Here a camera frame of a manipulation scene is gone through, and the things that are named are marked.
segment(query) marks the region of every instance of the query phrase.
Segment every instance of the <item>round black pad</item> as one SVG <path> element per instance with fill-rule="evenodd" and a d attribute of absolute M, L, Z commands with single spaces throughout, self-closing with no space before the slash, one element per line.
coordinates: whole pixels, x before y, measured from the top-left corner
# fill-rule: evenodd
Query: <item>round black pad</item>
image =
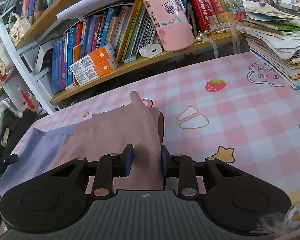
<path fill-rule="evenodd" d="M 84 192 L 66 177 L 38 176 L 10 189 L 0 201 L 0 213 L 8 227 L 29 233 L 65 228 L 78 220 L 85 208 Z"/>
<path fill-rule="evenodd" d="M 281 189 L 248 174 L 218 180 L 202 204 L 212 221 L 237 234 L 255 231 L 260 217 L 291 206 Z"/>
<path fill-rule="evenodd" d="M 58 204 L 59 200 L 60 196 L 58 193 L 47 189 L 39 189 L 27 193 L 23 197 L 22 203 L 30 210 L 43 211 L 53 208 Z"/>

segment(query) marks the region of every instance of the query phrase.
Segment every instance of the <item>stack of papers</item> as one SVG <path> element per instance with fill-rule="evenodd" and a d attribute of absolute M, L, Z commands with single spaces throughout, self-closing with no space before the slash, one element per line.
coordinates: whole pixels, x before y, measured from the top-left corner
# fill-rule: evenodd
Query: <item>stack of papers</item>
<path fill-rule="evenodd" d="M 243 1 L 247 19 L 237 29 L 246 33 L 251 51 L 277 71 L 293 88 L 300 88 L 300 16 L 266 4 Z"/>

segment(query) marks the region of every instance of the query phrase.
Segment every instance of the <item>star print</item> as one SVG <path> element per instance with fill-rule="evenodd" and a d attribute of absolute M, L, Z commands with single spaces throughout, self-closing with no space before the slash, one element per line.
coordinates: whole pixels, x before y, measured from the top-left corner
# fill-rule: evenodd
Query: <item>star print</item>
<path fill-rule="evenodd" d="M 212 157 L 217 158 L 225 163 L 234 163 L 235 158 L 233 157 L 234 148 L 224 148 L 219 146 L 218 152 L 212 155 Z"/>

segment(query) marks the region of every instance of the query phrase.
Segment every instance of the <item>pink cup with stickers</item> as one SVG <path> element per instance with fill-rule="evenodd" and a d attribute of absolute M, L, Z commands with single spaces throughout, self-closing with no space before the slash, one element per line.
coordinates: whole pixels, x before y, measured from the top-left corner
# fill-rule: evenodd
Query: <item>pink cup with stickers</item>
<path fill-rule="evenodd" d="M 181 0 L 143 0 L 165 51 L 191 46 L 194 36 Z"/>

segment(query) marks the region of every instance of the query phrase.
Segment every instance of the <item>metal rivet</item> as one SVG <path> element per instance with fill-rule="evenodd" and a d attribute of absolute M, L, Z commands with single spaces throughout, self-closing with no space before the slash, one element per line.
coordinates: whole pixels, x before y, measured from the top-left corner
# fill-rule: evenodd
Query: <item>metal rivet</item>
<path fill-rule="evenodd" d="M 185 196 L 191 197 L 197 194 L 197 191 L 194 188 L 184 188 L 183 190 L 181 190 L 181 193 Z"/>
<path fill-rule="evenodd" d="M 104 197 L 109 194 L 109 190 L 107 190 L 106 188 L 97 188 L 93 191 L 93 193 L 98 197 Z"/>

